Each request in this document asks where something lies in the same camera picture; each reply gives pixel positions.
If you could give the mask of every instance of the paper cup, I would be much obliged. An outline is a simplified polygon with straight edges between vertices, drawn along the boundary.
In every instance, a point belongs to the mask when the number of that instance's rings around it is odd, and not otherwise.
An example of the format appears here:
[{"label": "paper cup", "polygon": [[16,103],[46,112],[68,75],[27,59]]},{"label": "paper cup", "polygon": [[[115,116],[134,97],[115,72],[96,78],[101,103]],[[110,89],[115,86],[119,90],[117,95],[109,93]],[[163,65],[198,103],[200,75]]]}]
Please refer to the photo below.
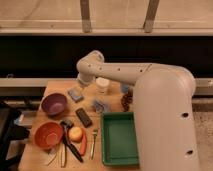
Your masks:
[{"label": "paper cup", "polygon": [[110,81],[108,79],[102,77],[96,78],[96,84],[100,93],[107,94],[109,89],[109,83]]}]

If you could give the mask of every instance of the purple bowl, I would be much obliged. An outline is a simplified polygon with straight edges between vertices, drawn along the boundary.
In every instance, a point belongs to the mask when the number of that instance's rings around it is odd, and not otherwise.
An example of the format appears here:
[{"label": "purple bowl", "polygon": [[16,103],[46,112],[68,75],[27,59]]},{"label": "purple bowl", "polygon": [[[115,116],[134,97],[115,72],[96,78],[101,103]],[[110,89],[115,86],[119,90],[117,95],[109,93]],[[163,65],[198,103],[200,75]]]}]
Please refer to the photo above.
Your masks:
[{"label": "purple bowl", "polygon": [[54,116],[65,110],[67,106],[67,98],[60,93],[53,93],[44,98],[41,108],[47,115]]}]

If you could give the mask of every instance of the green plastic tray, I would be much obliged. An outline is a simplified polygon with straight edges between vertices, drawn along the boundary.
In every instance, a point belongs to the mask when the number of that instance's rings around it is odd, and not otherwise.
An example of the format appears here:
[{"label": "green plastic tray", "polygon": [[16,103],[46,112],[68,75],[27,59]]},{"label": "green plastic tray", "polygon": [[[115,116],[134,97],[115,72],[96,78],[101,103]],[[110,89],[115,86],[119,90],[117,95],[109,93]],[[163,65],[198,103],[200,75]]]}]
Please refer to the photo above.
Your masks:
[{"label": "green plastic tray", "polygon": [[101,141],[104,165],[139,164],[133,113],[102,114]]}]

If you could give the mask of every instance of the blue object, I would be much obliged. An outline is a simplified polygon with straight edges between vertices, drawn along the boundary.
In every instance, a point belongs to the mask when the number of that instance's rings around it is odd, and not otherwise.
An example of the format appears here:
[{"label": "blue object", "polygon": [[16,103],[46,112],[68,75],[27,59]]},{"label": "blue object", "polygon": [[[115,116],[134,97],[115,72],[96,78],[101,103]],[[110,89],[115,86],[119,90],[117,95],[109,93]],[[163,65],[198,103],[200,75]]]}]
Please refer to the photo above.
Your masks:
[{"label": "blue object", "polygon": [[75,101],[75,103],[78,103],[84,99],[83,95],[79,91],[77,91],[75,88],[69,90],[68,94]]},{"label": "blue object", "polygon": [[120,89],[122,93],[127,93],[129,91],[129,85],[125,83],[120,83]]},{"label": "blue object", "polygon": [[92,106],[95,108],[95,111],[98,113],[110,112],[109,105],[105,102],[102,102],[101,100],[94,99]]}]

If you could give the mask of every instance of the bowl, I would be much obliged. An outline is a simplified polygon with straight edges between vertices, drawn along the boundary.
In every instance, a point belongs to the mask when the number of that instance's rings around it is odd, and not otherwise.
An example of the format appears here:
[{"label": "bowl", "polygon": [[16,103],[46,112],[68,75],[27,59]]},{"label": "bowl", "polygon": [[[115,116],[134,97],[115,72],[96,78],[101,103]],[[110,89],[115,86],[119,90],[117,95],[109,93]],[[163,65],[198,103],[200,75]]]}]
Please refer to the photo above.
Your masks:
[{"label": "bowl", "polygon": [[45,97],[41,103],[43,111],[49,115],[54,116],[65,110],[67,106],[67,98],[60,93],[53,93]]},{"label": "bowl", "polygon": [[35,133],[35,144],[44,149],[48,150],[56,146],[62,138],[63,129],[55,122],[47,122],[41,125]]}]

